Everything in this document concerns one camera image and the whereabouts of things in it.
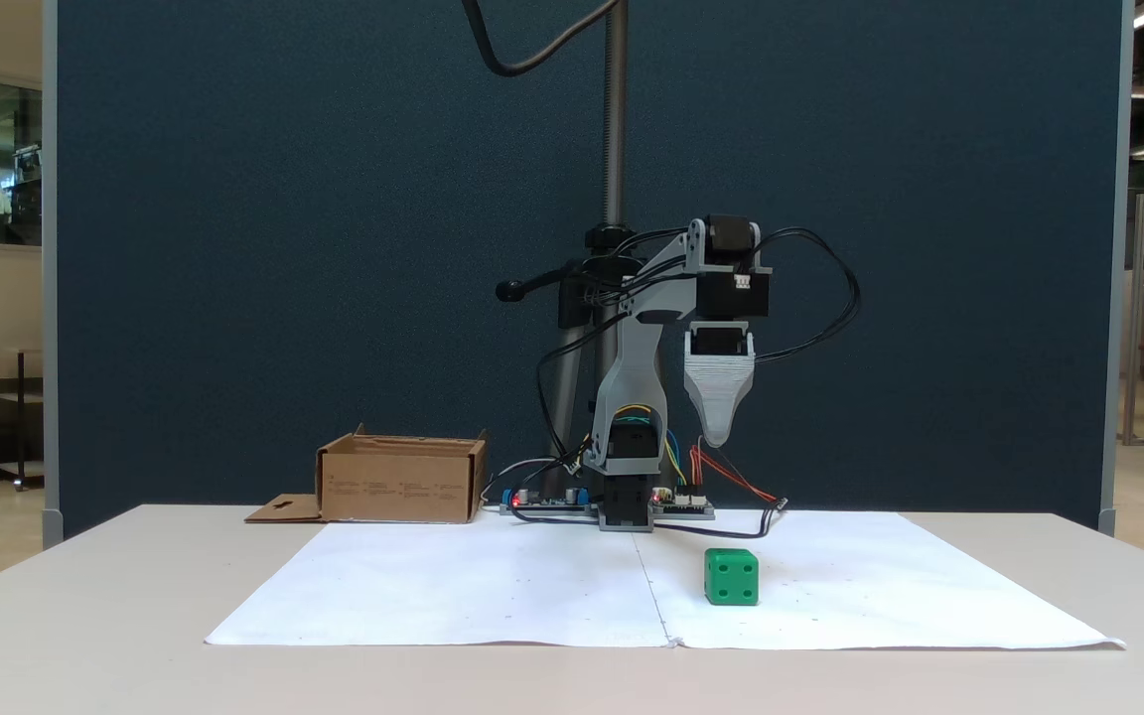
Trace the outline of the grey curved ribbed gripper finger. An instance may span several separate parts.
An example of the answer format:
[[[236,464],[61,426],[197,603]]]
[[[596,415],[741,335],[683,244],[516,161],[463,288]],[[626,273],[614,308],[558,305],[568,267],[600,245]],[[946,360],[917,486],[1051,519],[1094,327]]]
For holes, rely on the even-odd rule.
[[[730,439],[737,407],[753,386],[757,345],[750,334],[745,357],[689,353],[689,332],[682,344],[682,383],[702,424],[704,440],[722,447]]]

